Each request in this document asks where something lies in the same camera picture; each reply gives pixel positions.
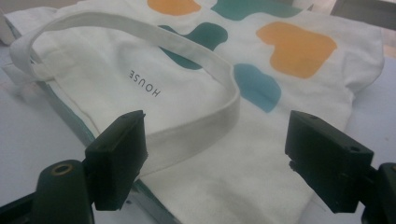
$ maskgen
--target fabric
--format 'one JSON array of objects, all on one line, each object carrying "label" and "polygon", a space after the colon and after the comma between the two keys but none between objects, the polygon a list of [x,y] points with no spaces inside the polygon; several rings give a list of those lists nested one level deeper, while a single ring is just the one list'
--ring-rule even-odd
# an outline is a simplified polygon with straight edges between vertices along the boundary
[{"label": "fabric", "polygon": [[[213,50],[233,65],[243,99],[239,109],[230,109],[232,116],[214,119],[226,121],[198,121],[197,126],[190,126],[197,134],[195,141],[174,142],[186,137],[163,135],[155,144],[149,143],[151,133],[177,130],[182,134],[183,124],[216,115],[220,107],[237,102],[233,101],[237,92],[226,85],[232,81],[215,77],[227,69],[212,72],[211,67],[217,67],[211,59],[214,56],[199,53],[199,60],[190,58],[198,47],[187,50],[192,48],[182,47],[180,41],[180,50],[161,49],[152,38],[166,39],[163,33],[145,35],[151,40],[147,42],[118,31],[84,27],[43,34],[33,45],[32,55],[26,45],[14,45],[13,52],[24,57],[14,57],[14,63],[32,74],[26,56],[31,55],[36,78],[47,80],[94,135],[119,113],[143,107],[148,124],[145,166],[154,168],[141,178],[182,223],[297,222],[312,191],[289,168],[284,155],[289,113],[292,109],[311,113],[343,130],[355,93],[381,72],[380,31],[267,1],[172,3],[84,1],[57,11],[15,12],[7,18],[19,33],[26,34],[29,21],[23,17],[43,24],[76,11],[107,11],[153,24]],[[142,76],[150,82],[136,86]],[[133,94],[124,91],[128,87]],[[153,95],[154,88],[161,93]],[[169,91],[173,94],[167,98]],[[130,107],[119,101],[129,102]],[[172,146],[181,150],[172,151]],[[179,153],[178,158],[169,159]],[[169,163],[161,161],[162,157]],[[164,165],[156,167],[158,161]]]}]

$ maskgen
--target orange blob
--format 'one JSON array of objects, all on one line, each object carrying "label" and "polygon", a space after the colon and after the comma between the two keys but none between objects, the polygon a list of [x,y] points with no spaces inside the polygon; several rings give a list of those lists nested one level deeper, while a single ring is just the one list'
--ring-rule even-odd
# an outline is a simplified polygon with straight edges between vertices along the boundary
[{"label": "orange blob", "polygon": [[182,16],[201,9],[193,0],[148,0],[148,6],[172,16]]},{"label": "orange blob", "polygon": [[262,27],[256,34],[264,43],[275,46],[271,65],[295,77],[312,77],[337,49],[330,37],[281,21]]}]

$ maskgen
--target white strap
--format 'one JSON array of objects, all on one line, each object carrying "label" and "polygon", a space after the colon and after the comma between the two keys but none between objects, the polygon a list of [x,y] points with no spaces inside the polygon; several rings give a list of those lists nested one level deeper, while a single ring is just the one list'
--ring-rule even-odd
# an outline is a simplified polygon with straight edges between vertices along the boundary
[{"label": "white strap", "polygon": [[239,114],[239,90],[233,79],[233,67],[211,50],[159,27],[121,15],[105,12],[78,12],[56,19],[16,40],[10,47],[14,64],[38,80],[49,81],[49,73],[42,76],[31,64],[33,43],[44,32],[72,27],[98,26],[121,30],[140,37],[200,64],[228,92],[228,101],[216,111],[176,128],[147,136],[148,160],[141,175],[161,170],[198,153],[226,134],[236,123]]}]

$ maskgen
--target white fabric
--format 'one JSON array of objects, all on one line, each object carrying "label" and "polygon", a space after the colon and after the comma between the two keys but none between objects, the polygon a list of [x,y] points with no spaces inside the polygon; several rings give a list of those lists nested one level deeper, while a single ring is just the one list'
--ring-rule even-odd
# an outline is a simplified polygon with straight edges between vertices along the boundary
[{"label": "white fabric", "polygon": [[[189,125],[196,134],[195,141],[193,138],[187,138],[188,142],[175,142],[186,138],[182,135],[166,134],[151,144],[152,139],[148,135],[149,159],[145,167],[155,168],[148,169],[148,172],[144,174],[157,172],[143,175],[142,180],[182,223],[295,223],[312,192],[305,182],[289,168],[289,159],[284,155],[289,112],[295,109],[312,113],[326,119],[337,128],[344,129],[351,113],[355,92],[373,82],[382,69],[380,32],[363,23],[304,11],[291,18],[280,19],[265,13],[257,13],[241,21],[230,21],[209,10],[214,4],[212,1],[196,2],[200,3],[203,9],[197,13],[181,16],[181,18],[157,13],[147,6],[146,1],[122,0],[85,1],[60,9],[53,14],[47,13],[46,18],[59,18],[86,9],[105,10],[154,25],[169,25],[181,34],[188,34],[202,22],[218,24],[228,32],[227,41],[214,50],[218,55],[232,64],[254,64],[261,71],[271,74],[279,84],[282,95],[277,106],[270,113],[265,113],[251,102],[242,99],[240,117],[236,121],[236,91],[233,90],[232,85],[225,84],[233,83],[233,81],[223,81],[220,77],[216,77],[217,81],[213,81],[210,76],[205,76],[206,73],[202,69],[191,71],[174,66],[172,61],[159,52],[155,45],[125,37],[119,32],[97,28],[74,28],[58,35],[54,34],[53,37],[41,36],[40,38],[43,39],[37,39],[34,45],[37,56],[32,57],[40,63],[41,72],[49,71],[37,72],[37,77],[41,79],[54,77],[54,80],[48,81],[49,85],[57,92],[58,97],[86,122],[93,133],[97,131],[96,134],[106,127],[108,121],[95,119],[96,116],[103,116],[103,110],[94,109],[87,113],[86,110],[90,108],[84,109],[83,107],[89,100],[84,101],[82,105],[75,103],[76,100],[81,100],[79,99],[81,92],[75,91],[75,87],[80,83],[84,83],[84,88],[86,85],[92,87],[84,92],[84,94],[92,95],[89,99],[104,100],[103,105],[106,107],[117,108],[112,100],[106,100],[102,94],[114,94],[112,99],[122,99],[125,96],[119,86],[123,85],[123,81],[131,80],[125,78],[110,85],[108,84],[109,74],[129,75],[132,69],[129,67],[130,64],[134,68],[139,67],[135,69],[139,74],[141,70],[146,69],[153,69],[151,71],[155,71],[155,74],[169,66],[172,70],[176,69],[180,74],[184,74],[182,76],[191,77],[188,86],[185,86],[185,82],[180,79],[174,79],[175,83],[166,83],[170,87],[168,90],[174,90],[177,98],[188,99],[185,101],[187,103],[180,101],[178,104],[173,104],[173,109],[183,109],[186,104],[197,105],[190,111],[180,111],[175,116],[176,119],[171,120],[170,123],[163,123],[163,116],[159,111],[159,109],[169,109],[167,108],[169,105],[157,105],[157,98],[144,102],[151,102],[158,107],[146,108],[146,104],[138,105],[142,106],[147,113],[148,133],[163,130],[164,133],[183,134],[185,131],[177,126],[178,121],[190,120],[191,116],[202,116],[207,113],[219,115],[219,111],[214,108],[230,105],[230,100],[234,105],[231,108],[228,107],[231,116],[219,115],[219,118],[214,119],[226,119],[220,122],[222,124],[220,126],[210,120],[202,122],[196,119],[195,126]],[[7,18],[17,29],[23,30],[19,16],[28,14],[35,18],[35,22],[38,22],[42,18],[40,13],[27,10],[9,14]],[[249,35],[255,34],[259,28],[274,21],[285,21],[312,32],[325,34],[334,40],[337,49],[313,77],[300,79],[285,76],[269,63],[274,53],[274,46],[264,45]],[[28,22],[23,21],[23,27],[28,27],[26,25]],[[159,35],[151,37],[161,39]],[[190,53],[194,54],[195,48],[198,48],[194,47],[192,51],[186,52],[184,50],[192,49],[191,43],[188,42],[187,46],[182,47],[180,38],[177,42],[177,45],[184,49],[176,52],[185,57],[188,57]],[[129,48],[130,44],[135,44],[134,48]],[[18,67],[26,73],[32,73],[29,58],[27,58],[27,55],[31,53],[29,48],[24,42],[20,48],[17,44],[17,47],[14,46],[12,49],[13,54],[20,54],[20,56],[13,56],[14,63],[18,65],[22,62]],[[209,53],[199,54],[201,59],[212,57]],[[221,67],[226,67],[226,65],[220,65],[219,69],[211,73],[211,68],[207,67],[216,66],[216,64],[205,66],[210,62],[211,60],[204,62],[199,60],[198,64],[202,65],[212,76],[221,74]],[[90,70],[95,66],[99,67],[91,73]],[[87,76],[87,74],[94,78],[85,82],[82,76]],[[172,75],[167,74],[166,78],[162,79],[162,83],[168,78],[174,78]],[[201,89],[191,89],[201,82],[204,82]],[[102,90],[97,91],[95,87],[100,87]],[[144,97],[144,95],[139,95],[138,98],[142,100]],[[202,104],[205,104],[203,106],[205,112],[200,108]],[[109,113],[112,115],[108,116],[108,120],[112,116],[116,117],[120,111]],[[188,155],[185,155],[183,150],[171,151],[172,147],[188,149]],[[203,148],[205,150],[201,153],[184,160],[193,154],[191,151],[196,153]],[[178,156],[178,153],[182,153],[180,158],[173,158],[173,161],[169,159],[169,157]],[[170,163],[161,161],[162,157],[169,159],[173,165],[169,166]],[[167,165],[156,167],[156,162]]]}]

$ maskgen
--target letter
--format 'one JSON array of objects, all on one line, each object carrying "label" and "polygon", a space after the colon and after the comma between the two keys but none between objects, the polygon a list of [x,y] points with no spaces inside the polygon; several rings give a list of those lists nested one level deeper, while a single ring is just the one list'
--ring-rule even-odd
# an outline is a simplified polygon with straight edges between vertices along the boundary
[{"label": "letter", "polygon": [[157,89],[155,89],[155,91],[152,93],[152,95],[155,95],[155,97],[157,97],[158,94],[160,94],[160,93],[161,93],[160,91],[157,91]]},{"label": "letter", "polygon": [[146,86],[146,91],[152,91],[152,88],[153,88],[152,85],[151,85],[151,84],[148,84],[148,85]]},{"label": "letter", "polygon": [[145,86],[145,83],[146,83],[146,80],[145,79],[140,79],[140,81],[139,81],[139,85],[140,85],[140,82],[142,82],[143,81],[143,84],[142,84],[142,87],[144,87]]}]

